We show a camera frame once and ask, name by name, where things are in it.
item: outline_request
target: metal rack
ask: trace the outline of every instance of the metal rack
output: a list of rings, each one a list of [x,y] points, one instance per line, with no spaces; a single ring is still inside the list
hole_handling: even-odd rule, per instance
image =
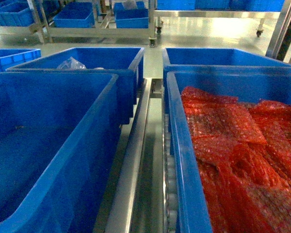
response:
[[[80,0],[90,1],[93,5],[93,12],[95,17],[94,28],[56,28],[52,22],[52,18],[47,18],[43,9],[43,0],[39,0],[38,4],[42,13],[42,21],[37,12],[37,7],[34,0],[27,0],[32,11],[35,23],[28,27],[3,27],[0,26],[0,34],[9,35],[25,35],[37,33],[41,43],[46,43],[46,36],[43,28],[46,28],[46,33],[49,41],[52,43],[53,37],[100,37],[100,38],[148,38],[150,46],[156,46],[156,28],[157,34],[162,31],[161,17],[204,17],[204,18],[256,18],[261,19],[260,25],[257,29],[257,36],[260,37],[263,32],[263,24],[265,19],[279,19],[276,28],[284,29],[284,20],[291,13],[291,0],[286,0],[282,12],[247,12],[247,11],[162,11],[156,9],[156,1],[149,1],[149,27],[147,29],[117,29],[110,28],[109,25],[114,23],[112,0],[109,0],[111,10],[105,16],[101,23],[98,23],[96,4],[98,0]],[[278,41],[279,33],[273,34],[272,41]]]
[[[114,22],[113,11],[105,16],[104,20],[99,24],[97,17],[96,4],[97,0],[91,1],[93,5],[93,12],[95,18],[94,28],[56,28],[54,23],[50,22],[46,24],[48,36],[50,42],[53,37],[100,37],[100,38],[149,38],[150,45],[155,46],[156,34],[155,34],[155,20],[154,20],[154,1],[149,4],[149,27],[147,29],[117,29],[109,28],[109,24]],[[43,12],[44,22],[48,22]]]

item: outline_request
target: metal shelf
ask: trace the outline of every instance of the metal shelf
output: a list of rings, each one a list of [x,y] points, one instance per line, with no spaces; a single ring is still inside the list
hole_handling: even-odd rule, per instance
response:
[[[156,17],[202,17],[202,18],[272,18],[278,19],[279,12],[249,11],[154,11]]]

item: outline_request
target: plastic wrap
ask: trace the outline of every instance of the plastic wrap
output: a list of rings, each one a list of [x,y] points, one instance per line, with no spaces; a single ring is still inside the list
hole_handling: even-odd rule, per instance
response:
[[[73,57],[70,57],[62,62],[57,69],[86,69],[86,66]]]
[[[126,0],[122,3],[122,5],[125,10],[133,10],[138,8],[135,0]]]

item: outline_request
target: metal frame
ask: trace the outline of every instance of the metal frame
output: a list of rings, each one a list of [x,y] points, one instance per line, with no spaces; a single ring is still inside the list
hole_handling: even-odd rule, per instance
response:
[[[139,195],[152,79],[145,79],[105,233],[129,233]]]
[[[283,61],[291,43],[291,0],[285,0],[266,56]]]
[[[93,12],[95,18],[95,28],[56,28],[53,22],[47,23],[47,32],[52,42],[52,37],[100,37],[100,38],[148,38],[152,47],[155,46],[155,20],[154,20],[154,1],[149,6],[149,27],[148,29],[111,29],[109,24],[114,22],[112,0],[110,0],[111,10],[105,16],[104,20],[98,24],[97,9],[95,7],[97,0],[92,0]],[[43,20],[48,22],[45,14]]]

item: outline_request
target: red bubble wrap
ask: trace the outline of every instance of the red bubble wrap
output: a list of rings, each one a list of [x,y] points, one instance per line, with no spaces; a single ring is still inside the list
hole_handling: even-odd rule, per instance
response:
[[[213,233],[228,233],[230,231],[216,190],[219,173],[214,166],[201,161],[198,161],[198,170],[203,184]]]
[[[261,127],[268,145],[266,150],[277,166],[291,179],[291,145],[278,123]]]
[[[253,151],[247,144],[234,147],[230,158],[232,172],[243,181],[263,185],[265,187],[288,187],[266,159]]]
[[[266,144],[266,140],[246,108],[236,104],[222,104],[222,107],[185,108],[191,137],[225,135],[240,142]]]
[[[226,136],[193,140],[196,158],[215,166],[229,162],[237,145],[240,145],[240,143]]]
[[[219,173],[219,202],[233,232],[291,233],[291,189],[243,182],[227,166]]]
[[[237,103],[238,97],[216,96],[198,88],[187,86],[181,94],[183,100],[196,100],[200,103]]]
[[[251,114],[276,116],[281,119],[291,120],[291,106],[270,100],[262,100],[255,107],[249,109]]]

